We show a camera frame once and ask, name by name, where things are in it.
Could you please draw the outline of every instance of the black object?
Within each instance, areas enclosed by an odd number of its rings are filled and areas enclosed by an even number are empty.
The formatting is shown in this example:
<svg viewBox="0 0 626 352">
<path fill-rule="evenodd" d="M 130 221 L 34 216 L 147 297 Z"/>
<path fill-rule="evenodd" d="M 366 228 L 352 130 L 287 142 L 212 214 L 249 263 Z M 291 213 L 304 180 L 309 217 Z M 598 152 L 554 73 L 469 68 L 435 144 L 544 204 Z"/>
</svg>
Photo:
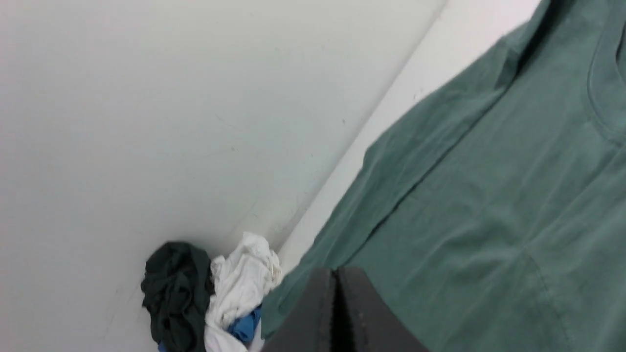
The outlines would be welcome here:
<svg viewBox="0 0 626 352">
<path fill-rule="evenodd" d="M 211 260 L 185 242 L 167 242 L 146 261 L 142 306 L 150 330 L 167 352 L 205 352 L 204 315 L 214 293 Z"/>
<path fill-rule="evenodd" d="M 428 352 L 358 267 L 314 269 L 300 300 L 263 352 Z"/>
</svg>

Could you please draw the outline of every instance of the white cloth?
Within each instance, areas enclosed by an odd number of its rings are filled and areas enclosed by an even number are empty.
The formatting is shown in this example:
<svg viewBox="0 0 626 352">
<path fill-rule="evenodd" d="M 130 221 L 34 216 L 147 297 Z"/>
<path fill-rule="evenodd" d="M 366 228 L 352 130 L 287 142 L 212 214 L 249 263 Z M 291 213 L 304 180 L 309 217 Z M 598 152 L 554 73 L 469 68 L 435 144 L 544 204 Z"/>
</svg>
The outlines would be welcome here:
<svg viewBox="0 0 626 352">
<path fill-rule="evenodd" d="M 244 239 L 227 259 L 219 256 L 211 261 L 211 272 L 215 295 L 205 316 L 205 347 L 209 352 L 246 351 L 224 330 L 250 314 L 280 284 L 283 274 L 278 256 L 263 237 L 244 232 Z"/>
</svg>

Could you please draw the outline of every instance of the t-shirt seam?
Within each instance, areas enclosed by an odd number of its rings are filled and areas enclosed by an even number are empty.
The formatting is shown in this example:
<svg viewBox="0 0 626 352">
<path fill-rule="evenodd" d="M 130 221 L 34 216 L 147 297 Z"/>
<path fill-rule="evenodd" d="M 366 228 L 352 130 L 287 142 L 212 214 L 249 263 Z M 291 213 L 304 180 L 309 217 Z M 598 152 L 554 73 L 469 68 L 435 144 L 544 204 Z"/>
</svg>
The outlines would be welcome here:
<svg viewBox="0 0 626 352">
<path fill-rule="evenodd" d="M 552 309 L 552 312 L 554 313 L 555 317 L 557 318 L 559 326 L 561 327 L 561 330 L 563 331 L 563 335 L 565 337 L 565 344 L 566 344 L 567 350 L 570 351 L 570 352 L 573 352 L 572 336 L 571 336 L 571 334 L 567 330 L 567 327 L 565 325 L 565 322 L 563 321 L 562 315 L 559 313 L 557 307 L 554 304 L 554 299 L 552 298 L 552 295 L 550 294 L 550 290 L 548 288 L 548 284 L 546 283 L 545 276 L 543 275 L 543 273 L 541 271 L 541 267 L 537 263 L 536 259 L 532 256 L 532 254 L 530 254 L 530 252 L 528 251 L 528 248 L 526 246 L 522 247 L 522 252 L 524 254 L 526 254 L 526 256 L 529 258 L 531 263 L 535 266 L 535 272 L 536 272 L 537 277 L 539 278 L 539 280 L 541 282 L 541 285 L 543 286 L 543 292 L 548 296 L 548 303 L 550 305 L 550 308 Z"/>
</svg>

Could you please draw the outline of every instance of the crumpled clothing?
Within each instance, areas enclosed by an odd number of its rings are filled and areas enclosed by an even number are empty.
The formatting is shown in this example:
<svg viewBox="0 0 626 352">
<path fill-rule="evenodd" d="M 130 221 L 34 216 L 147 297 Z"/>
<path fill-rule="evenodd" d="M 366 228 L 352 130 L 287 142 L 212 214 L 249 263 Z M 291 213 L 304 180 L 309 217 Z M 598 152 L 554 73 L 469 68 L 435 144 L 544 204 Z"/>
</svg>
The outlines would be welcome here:
<svg viewBox="0 0 626 352">
<path fill-rule="evenodd" d="M 211 272 L 215 295 L 205 317 L 205 347 L 216 352 L 246 351 L 226 329 L 250 314 L 280 284 L 283 272 L 278 256 L 263 237 L 245 232 L 227 259 L 219 256 L 211 262 Z"/>
<path fill-rule="evenodd" d="M 167 242 L 146 261 L 142 306 L 150 313 L 152 339 L 167 352 L 205 352 L 204 315 L 213 283 L 205 251 Z"/>
<path fill-rule="evenodd" d="M 228 333 L 242 343 L 247 344 L 254 338 L 254 331 L 256 330 L 260 319 L 261 307 L 259 306 L 250 314 L 235 319 L 235 321 L 228 327 Z"/>
</svg>

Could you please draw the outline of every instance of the scuff mark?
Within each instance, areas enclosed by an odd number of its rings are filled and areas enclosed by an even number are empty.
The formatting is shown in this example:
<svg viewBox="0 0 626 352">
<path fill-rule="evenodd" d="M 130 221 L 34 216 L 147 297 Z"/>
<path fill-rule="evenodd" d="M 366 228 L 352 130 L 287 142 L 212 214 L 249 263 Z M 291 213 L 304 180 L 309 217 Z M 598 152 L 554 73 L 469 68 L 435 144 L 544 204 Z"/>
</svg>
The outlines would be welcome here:
<svg viewBox="0 0 626 352">
<path fill-rule="evenodd" d="M 223 118 L 221 118 L 221 117 L 220 117 L 220 115 L 215 114 L 215 118 L 216 118 L 217 120 L 219 120 L 221 123 L 223 123 L 224 125 L 226 125 L 226 126 L 228 126 L 228 127 L 230 127 L 230 128 L 233 128 L 233 129 L 234 129 L 234 130 L 236 130 L 236 131 L 241 132 L 241 129 L 240 129 L 239 127 L 237 127 L 237 126 L 233 125 L 232 123 L 228 123 L 228 122 L 226 122 Z"/>
</svg>

